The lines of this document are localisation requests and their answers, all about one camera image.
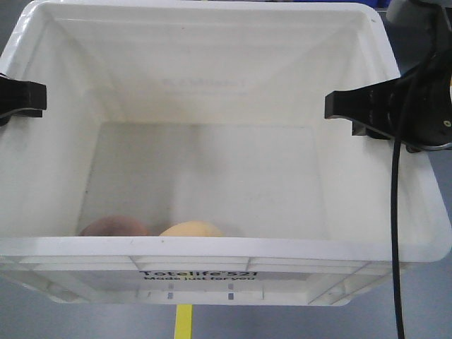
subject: white plastic bin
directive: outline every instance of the white plastic bin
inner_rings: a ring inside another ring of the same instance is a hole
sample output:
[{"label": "white plastic bin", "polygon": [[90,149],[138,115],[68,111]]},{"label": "white plastic bin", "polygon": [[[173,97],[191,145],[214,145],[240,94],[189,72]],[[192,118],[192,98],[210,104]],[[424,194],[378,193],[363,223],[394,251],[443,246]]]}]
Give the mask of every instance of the white plastic bin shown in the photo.
[{"label": "white plastic bin", "polygon": [[[398,76],[357,4],[35,1],[0,61],[48,88],[0,129],[0,273],[65,302],[340,305],[391,272],[391,142],[324,97]],[[425,153],[403,151],[400,258],[448,253]],[[75,237],[109,214],[153,234]]]}]

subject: bin floor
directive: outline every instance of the bin floor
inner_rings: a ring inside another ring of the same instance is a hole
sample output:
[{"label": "bin floor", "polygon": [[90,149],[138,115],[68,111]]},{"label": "bin floor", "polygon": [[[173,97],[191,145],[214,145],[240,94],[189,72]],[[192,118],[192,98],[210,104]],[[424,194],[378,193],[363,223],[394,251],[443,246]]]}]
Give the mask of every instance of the bin floor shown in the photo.
[{"label": "bin floor", "polygon": [[158,235],[206,220],[227,237],[327,239],[309,128],[106,123],[78,231],[131,215]]}]

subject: black wire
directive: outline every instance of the black wire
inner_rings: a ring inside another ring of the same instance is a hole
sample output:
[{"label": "black wire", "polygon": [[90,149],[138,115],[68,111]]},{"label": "black wire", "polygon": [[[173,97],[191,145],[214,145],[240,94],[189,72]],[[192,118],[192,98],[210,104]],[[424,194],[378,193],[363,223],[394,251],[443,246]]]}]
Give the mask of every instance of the black wire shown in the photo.
[{"label": "black wire", "polygon": [[432,50],[419,64],[408,93],[403,103],[402,111],[398,120],[397,133],[394,138],[393,159],[391,169],[391,246],[392,246],[392,271],[393,271],[393,291],[394,291],[394,309],[395,322],[397,325],[398,339],[405,339],[405,329],[403,328],[403,309],[402,297],[400,293],[400,261],[398,253],[398,172],[400,162],[400,147],[402,145],[403,128],[405,121],[409,115],[410,108],[413,104],[413,99],[416,94],[420,78],[425,72],[431,57],[434,54],[435,41],[432,42]]}]

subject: yellow floor line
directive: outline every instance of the yellow floor line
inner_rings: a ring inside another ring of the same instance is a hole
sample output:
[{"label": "yellow floor line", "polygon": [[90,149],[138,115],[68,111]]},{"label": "yellow floor line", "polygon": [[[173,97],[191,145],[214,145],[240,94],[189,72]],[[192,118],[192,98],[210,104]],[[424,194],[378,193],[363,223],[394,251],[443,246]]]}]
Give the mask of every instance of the yellow floor line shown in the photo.
[{"label": "yellow floor line", "polygon": [[191,339],[193,305],[177,305],[174,339]]}]

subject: gray floor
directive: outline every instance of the gray floor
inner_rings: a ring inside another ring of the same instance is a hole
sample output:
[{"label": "gray floor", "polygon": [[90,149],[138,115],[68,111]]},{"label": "gray floor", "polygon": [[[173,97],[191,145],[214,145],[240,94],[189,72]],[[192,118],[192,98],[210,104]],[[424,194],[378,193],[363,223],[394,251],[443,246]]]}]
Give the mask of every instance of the gray floor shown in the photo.
[{"label": "gray floor", "polygon": [[[27,0],[0,0],[0,47]],[[422,55],[422,37],[388,27],[405,70]],[[432,153],[441,192],[452,215],[452,152]],[[407,338],[452,338],[452,255],[418,267],[402,279]],[[175,307],[55,304],[0,280],[1,339],[172,338]],[[396,338],[388,282],[344,307],[194,308],[194,338]]]}]

